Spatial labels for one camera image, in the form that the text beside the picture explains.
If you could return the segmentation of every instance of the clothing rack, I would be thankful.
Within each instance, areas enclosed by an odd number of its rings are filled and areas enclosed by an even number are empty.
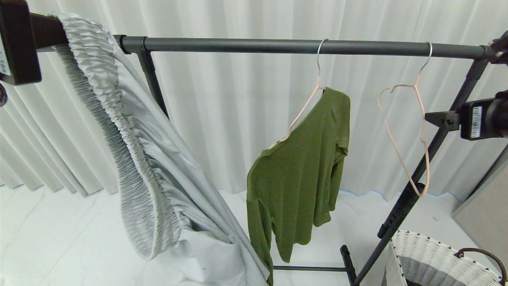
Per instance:
[[[25,1],[0,0],[0,30],[4,46],[11,56],[11,75],[0,74],[2,81],[11,84],[23,84],[41,80],[37,52],[47,48],[66,44],[68,40],[59,20],[53,17],[30,13]],[[239,52],[239,53],[299,53],[316,54],[321,43],[319,40],[259,40],[259,39],[188,39],[188,38],[149,38],[116,35],[118,45],[125,53],[137,54],[148,81],[151,93],[158,105],[167,115],[161,88],[155,73],[151,52]],[[410,42],[373,42],[373,41],[326,41],[322,44],[321,54],[355,55],[400,55],[425,56],[430,52],[428,43]],[[496,39],[490,46],[466,46],[451,44],[432,44],[432,56],[435,58],[456,58],[473,60],[462,87],[453,101],[450,111],[455,111],[466,102],[474,86],[489,62],[508,64],[508,32]],[[432,160],[443,143],[447,128],[440,128],[429,145],[429,159]],[[425,172],[425,156],[413,172],[412,179],[418,182]],[[417,184],[420,191],[425,186]],[[344,267],[307,267],[274,266],[276,270],[334,271],[346,272],[351,286],[359,286],[372,268],[381,252],[388,245],[395,232],[409,214],[419,197],[408,182],[395,206],[381,225],[377,236],[380,241],[371,256],[356,275],[351,254],[346,245],[340,248]]]
[[[138,55],[139,61],[150,91],[155,100],[168,115],[164,99],[161,93],[155,65],[151,52],[156,51],[180,51],[180,52],[238,52],[238,53],[300,53],[316,54],[320,45],[319,40],[257,40],[257,39],[189,39],[189,38],[149,38],[130,37],[115,35],[115,39],[121,49],[129,54]],[[411,42],[374,42],[374,41],[326,41],[322,44],[320,54],[357,54],[357,55],[401,55],[401,56],[428,56],[430,47],[428,43]],[[466,46],[451,44],[432,44],[432,56],[435,58],[471,59],[473,63],[466,74],[450,110],[456,110],[465,103],[471,94],[476,82],[481,77],[489,58],[494,51],[489,46]],[[448,131],[440,128],[429,145],[429,159],[432,160],[439,150]],[[425,156],[413,172],[412,179],[418,182],[425,172]],[[425,187],[417,183],[421,192]],[[308,267],[308,266],[274,266],[275,270],[299,270],[299,271],[334,271],[346,272],[351,286],[359,286],[376,260],[386,248],[389,241],[399,229],[402,222],[409,214],[419,197],[415,194],[408,182],[395,203],[392,211],[380,227],[377,236],[380,238],[377,247],[356,275],[351,254],[346,245],[340,248],[344,267]]]

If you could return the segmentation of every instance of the ruffled elastic edge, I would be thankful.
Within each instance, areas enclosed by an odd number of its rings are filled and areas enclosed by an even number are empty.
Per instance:
[[[78,96],[101,126],[118,168],[121,213],[127,235],[138,255],[151,260],[178,242],[181,227],[149,164],[133,126],[120,109],[122,91],[113,36],[103,27],[76,14],[51,14],[60,19],[69,45],[55,47]]]

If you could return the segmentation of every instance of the empty hanger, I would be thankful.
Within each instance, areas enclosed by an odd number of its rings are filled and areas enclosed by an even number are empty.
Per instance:
[[[312,92],[312,94],[310,95],[309,99],[307,99],[307,102],[305,103],[305,105],[303,106],[302,110],[300,110],[300,113],[298,113],[298,115],[296,116],[296,118],[293,120],[293,122],[291,123],[291,125],[289,126],[289,130],[288,130],[288,134],[282,138],[281,140],[275,142],[272,146],[270,146],[270,148],[272,148],[273,146],[275,146],[277,143],[279,142],[283,142],[285,141],[288,137],[289,137],[289,134],[291,133],[291,129],[293,128],[293,125],[296,123],[296,121],[300,118],[300,116],[302,115],[303,111],[305,110],[305,108],[307,107],[307,105],[309,104],[309,102],[311,101],[311,99],[314,97],[314,94],[316,94],[316,91],[317,90],[324,90],[325,88],[324,87],[320,87],[319,86],[319,83],[320,83],[320,78],[321,78],[321,66],[319,65],[319,52],[321,51],[321,46],[323,45],[323,43],[325,41],[327,41],[328,39],[323,39],[321,41],[321,43],[319,44],[319,47],[318,47],[318,55],[316,57],[316,62],[317,62],[317,66],[318,66],[318,76],[317,76],[317,82],[316,82],[316,87],[314,89],[314,91]]]
[[[424,135],[424,132],[425,132],[425,128],[427,127],[427,122],[425,121],[425,108],[423,107],[422,98],[420,97],[420,92],[418,91],[418,81],[420,80],[420,75],[422,74],[423,69],[429,63],[429,60],[432,57],[432,43],[429,43],[429,42],[427,42],[427,43],[430,46],[429,56],[427,57],[427,60],[426,60],[425,64],[420,69],[420,71],[418,73],[418,76],[416,77],[415,84],[414,85],[398,84],[398,85],[393,86],[392,88],[386,88],[386,89],[384,89],[379,94],[379,97],[377,99],[377,105],[379,106],[379,112],[381,112],[381,117],[383,118],[383,122],[385,123],[385,127],[386,127],[386,130],[388,131],[388,135],[390,136],[390,140],[392,141],[393,147],[395,148],[395,152],[397,153],[397,156],[399,157],[400,163],[402,164],[402,167],[404,168],[404,171],[405,171],[407,177],[409,178],[409,182],[411,183],[411,186],[413,187],[413,189],[415,190],[415,193],[418,196],[423,196],[423,195],[425,195],[427,193],[427,190],[429,188],[429,183],[430,183],[429,148],[428,148],[427,142],[423,138],[423,135]],[[425,187],[424,187],[424,189],[422,190],[421,193],[418,191],[418,188],[416,187],[415,182],[411,178],[411,175],[409,174],[409,170],[407,169],[406,164],[404,164],[404,160],[402,159],[402,156],[400,155],[400,152],[399,152],[399,150],[397,148],[397,145],[395,144],[395,140],[393,139],[392,133],[390,132],[390,129],[388,128],[388,123],[386,122],[386,118],[385,118],[385,116],[383,114],[383,109],[381,108],[381,102],[380,102],[380,100],[381,100],[381,96],[383,95],[383,93],[385,91],[390,91],[390,93],[393,93],[393,91],[396,88],[398,88],[398,87],[413,88],[414,91],[416,92],[416,97],[418,98],[418,103],[420,104],[420,109],[422,111],[423,126],[422,126],[422,130],[420,131],[420,141],[423,143],[423,146],[425,148],[425,167],[427,169],[427,178],[426,178],[426,182],[425,182]]]

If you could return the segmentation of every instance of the white sticker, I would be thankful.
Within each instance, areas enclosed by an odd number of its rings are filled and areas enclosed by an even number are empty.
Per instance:
[[[0,36],[0,72],[6,75],[11,75],[11,70],[9,69],[9,62],[7,61],[7,55],[5,54],[4,43],[2,42],[1,36]]]
[[[473,116],[471,118],[471,138],[478,138],[482,128],[482,107],[473,107]]]

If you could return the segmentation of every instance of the laundry basket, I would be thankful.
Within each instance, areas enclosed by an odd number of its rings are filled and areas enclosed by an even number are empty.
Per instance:
[[[490,256],[499,264],[502,277],[464,256],[466,251]],[[430,237],[398,230],[388,252],[382,286],[504,286],[506,283],[506,270],[501,261],[481,249],[457,251]]]

